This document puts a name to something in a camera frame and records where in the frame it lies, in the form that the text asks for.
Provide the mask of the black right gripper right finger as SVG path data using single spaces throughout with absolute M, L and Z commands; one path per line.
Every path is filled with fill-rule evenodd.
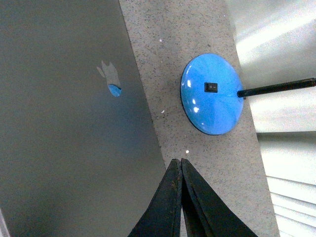
M 181 159 L 182 209 L 189 237 L 257 236 L 221 200 L 187 159 Z

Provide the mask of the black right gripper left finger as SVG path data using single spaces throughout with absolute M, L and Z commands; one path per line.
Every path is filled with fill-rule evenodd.
M 178 237 L 181 223 L 182 169 L 172 159 L 147 210 L 130 237 Z

